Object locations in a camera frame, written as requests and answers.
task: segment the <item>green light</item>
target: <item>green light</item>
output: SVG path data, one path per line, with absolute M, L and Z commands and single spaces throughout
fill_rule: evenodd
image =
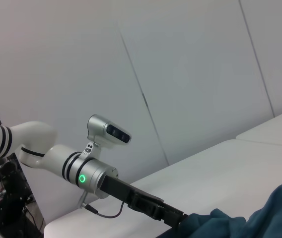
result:
M 79 176 L 79 181 L 80 182 L 85 182 L 86 181 L 86 176 L 85 175 Z

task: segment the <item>blue cloth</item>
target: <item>blue cloth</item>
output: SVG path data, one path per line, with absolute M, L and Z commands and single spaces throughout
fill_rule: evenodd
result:
M 210 215 L 191 214 L 178 227 L 159 238 L 282 238 L 282 185 L 270 195 L 265 206 L 246 222 L 215 209 Z

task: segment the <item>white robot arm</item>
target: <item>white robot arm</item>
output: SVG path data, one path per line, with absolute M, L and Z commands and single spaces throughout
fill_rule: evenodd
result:
M 63 177 L 85 192 L 78 206 L 97 214 L 84 204 L 87 193 L 98 198 L 112 195 L 133 210 L 176 227 L 187 215 L 163 203 L 163 200 L 145 193 L 118 179 L 115 167 L 98 160 L 102 146 L 126 145 L 131 136 L 113 122 L 93 115 L 87 124 L 88 143 L 83 152 L 64 145 L 55 145 L 57 132 L 42 122 L 27 122 L 11 128 L 0 126 L 0 158 L 12 154 L 22 145 L 19 161 L 32 168 L 45 169 Z

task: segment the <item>camera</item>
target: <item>camera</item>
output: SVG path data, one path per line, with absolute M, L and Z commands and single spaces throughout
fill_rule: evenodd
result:
M 88 139 L 102 146 L 126 145 L 131 141 L 131 135 L 126 130 L 99 115 L 93 115 L 88 120 L 87 128 Z

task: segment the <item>cable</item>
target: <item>cable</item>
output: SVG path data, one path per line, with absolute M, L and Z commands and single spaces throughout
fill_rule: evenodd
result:
M 44 224 L 44 218 L 42 219 L 42 224 L 41 224 L 39 231 L 41 231 L 43 224 Z
M 122 212 L 122 208 L 123 208 L 123 205 L 125 204 L 125 202 L 122 202 L 122 204 L 121 204 L 121 207 L 120 207 L 120 211 L 119 211 L 119 213 L 117 214 L 117 215 L 115 215 L 115 216 L 105 216 L 105 215 L 102 215 L 102 214 L 100 214 L 100 213 L 96 213 L 98 216 L 100 216 L 100 217 L 104 217 L 104 218 L 116 218 L 116 217 L 119 217 L 119 215 L 121 214 L 121 212 Z
M 32 213 L 30 213 L 30 211 L 27 209 L 27 207 L 24 207 L 24 208 L 25 208 L 25 210 L 28 212 L 28 214 L 31 215 L 31 217 L 32 217 L 32 219 L 33 219 L 33 222 L 34 222 L 34 226 L 36 227 L 36 229 L 38 229 L 38 228 L 37 228 L 37 225 L 36 225 L 36 223 L 35 223 L 35 219 L 34 219 Z
M 25 212 L 24 213 L 24 230 L 23 230 L 23 235 L 24 235 L 25 238 L 28 237 L 28 234 L 26 233 L 26 231 L 27 231 L 27 222 L 26 222 L 26 220 L 27 220 L 27 217 L 26 217 L 26 212 Z
M 39 231 L 39 233 L 41 233 L 41 231 L 37 228 L 37 225 L 36 225 L 36 223 L 35 223 L 35 219 L 34 219 L 32 213 L 30 213 L 30 211 L 27 209 L 26 206 L 24 206 L 24 208 L 25 208 L 25 210 L 31 215 L 31 217 L 32 217 L 32 219 L 33 219 L 33 222 L 34 222 L 34 226 L 36 227 L 36 229 Z

